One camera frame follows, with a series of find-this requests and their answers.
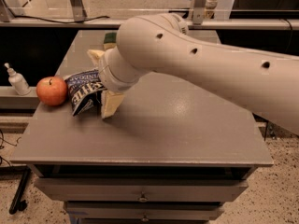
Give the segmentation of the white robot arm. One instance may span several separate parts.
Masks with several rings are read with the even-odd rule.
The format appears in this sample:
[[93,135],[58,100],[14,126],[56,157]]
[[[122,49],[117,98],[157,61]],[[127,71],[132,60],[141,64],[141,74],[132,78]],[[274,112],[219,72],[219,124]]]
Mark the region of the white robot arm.
[[188,36],[177,14],[136,16],[98,62],[98,76],[125,92],[149,72],[179,77],[299,134],[299,58]]

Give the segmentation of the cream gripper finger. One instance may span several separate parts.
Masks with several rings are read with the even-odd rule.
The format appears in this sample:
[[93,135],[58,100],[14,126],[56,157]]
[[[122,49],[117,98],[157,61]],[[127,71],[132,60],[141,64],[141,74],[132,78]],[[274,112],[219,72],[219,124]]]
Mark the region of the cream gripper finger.
[[105,52],[99,49],[88,49],[87,54],[90,57],[93,65],[97,66],[99,64],[100,58],[105,54]]
[[123,93],[113,91],[102,91],[101,94],[101,118],[112,117],[124,99]]

